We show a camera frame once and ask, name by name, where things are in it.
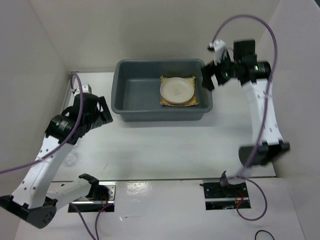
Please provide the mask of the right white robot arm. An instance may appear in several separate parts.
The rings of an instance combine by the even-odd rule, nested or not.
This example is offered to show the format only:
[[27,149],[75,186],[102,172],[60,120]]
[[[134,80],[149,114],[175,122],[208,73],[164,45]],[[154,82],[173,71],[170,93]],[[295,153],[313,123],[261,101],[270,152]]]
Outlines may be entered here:
[[219,86],[236,79],[249,105],[253,143],[240,146],[238,157],[242,167],[239,171],[222,173],[219,191],[225,197],[231,196],[237,190],[237,185],[250,177],[256,167],[267,166],[290,150],[290,144],[284,141],[276,119],[273,83],[270,80],[271,65],[257,59],[255,46],[253,39],[236,41],[231,58],[226,43],[220,39],[215,40],[207,47],[213,53],[213,61],[201,69],[202,87],[213,91],[215,87],[212,77],[216,78]]

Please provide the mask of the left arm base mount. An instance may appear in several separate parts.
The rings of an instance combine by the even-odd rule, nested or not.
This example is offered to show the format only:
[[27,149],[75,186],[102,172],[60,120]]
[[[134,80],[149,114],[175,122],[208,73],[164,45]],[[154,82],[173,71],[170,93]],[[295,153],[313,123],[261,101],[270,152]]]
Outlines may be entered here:
[[117,183],[115,181],[101,181],[97,192],[93,196],[87,197],[87,193],[82,193],[71,203],[81,213],[98,213],[105,206],[108,207],[103,212],[114,212],[116,186]]

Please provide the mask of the pink plastic plate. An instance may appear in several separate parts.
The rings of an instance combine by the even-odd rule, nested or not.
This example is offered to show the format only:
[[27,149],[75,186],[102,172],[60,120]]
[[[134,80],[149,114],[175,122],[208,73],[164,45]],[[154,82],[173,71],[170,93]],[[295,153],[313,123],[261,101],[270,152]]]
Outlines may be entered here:
[[185,101],[185,102],[171,102],[171,101],[167,101],[166,99],[162,98],[160,101],[160,104],[164,105],[164,106],[193,106],[196,103],[192,99]]

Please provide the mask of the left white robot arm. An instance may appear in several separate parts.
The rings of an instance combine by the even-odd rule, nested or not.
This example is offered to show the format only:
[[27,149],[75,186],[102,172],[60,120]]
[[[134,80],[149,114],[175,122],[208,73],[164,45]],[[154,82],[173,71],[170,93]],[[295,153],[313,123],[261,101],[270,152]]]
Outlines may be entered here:
[[34,165],[13,193],[0,197],[0,206],[30,225],[43,229],[59,209],[79,198],[107,203],[109,188],[87,173],[56,190],[49,191],[49,187],[77,141],[90,130],[112,121],[103,96],[76,94],[73,104],[51,119]]

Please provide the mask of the yellow bamboo mat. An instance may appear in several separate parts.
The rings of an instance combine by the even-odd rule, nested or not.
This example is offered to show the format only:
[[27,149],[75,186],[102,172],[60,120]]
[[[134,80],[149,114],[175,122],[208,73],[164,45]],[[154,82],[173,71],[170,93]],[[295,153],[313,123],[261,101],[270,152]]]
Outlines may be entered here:
[[[160,77],[160,85],[166,80],[166,79],[169,79],[171,77],[164,77],[164,76],[161,76]],[[194,87],[194,95],[192,97],[191,100],[194,100],[195,101],[195,105],[190,105],[190,106],[167,106],[167,107],[191,107],[191,106],[196,106],[198,104],[198,99],[197,99],[197,92],[196,92],[196,77],[195,76],[192,76],[192,77],[187,77],[187,78],[183,78],[183,79],[187,79],[189,80],[192,84],[193,84],[193,87]]]

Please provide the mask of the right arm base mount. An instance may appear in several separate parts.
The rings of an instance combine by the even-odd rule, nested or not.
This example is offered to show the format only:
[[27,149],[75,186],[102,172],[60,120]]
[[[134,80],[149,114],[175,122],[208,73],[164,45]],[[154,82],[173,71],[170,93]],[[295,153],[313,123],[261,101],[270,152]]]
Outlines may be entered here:
[[221,186],[218,180],[203,181],[199,184],[204,194],[205,209],[235,210],[250,209],[250,199],[245,182],[231,186]]

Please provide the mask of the cream bear plate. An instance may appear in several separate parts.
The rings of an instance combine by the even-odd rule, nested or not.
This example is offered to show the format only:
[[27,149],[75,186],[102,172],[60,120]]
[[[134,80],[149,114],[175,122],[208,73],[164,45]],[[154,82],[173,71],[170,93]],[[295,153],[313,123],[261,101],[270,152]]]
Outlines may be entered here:
[[193,84],[185,78],[168,78],[160,85],[160,95],[170,102],[183,103],[191,100],[194,94]]

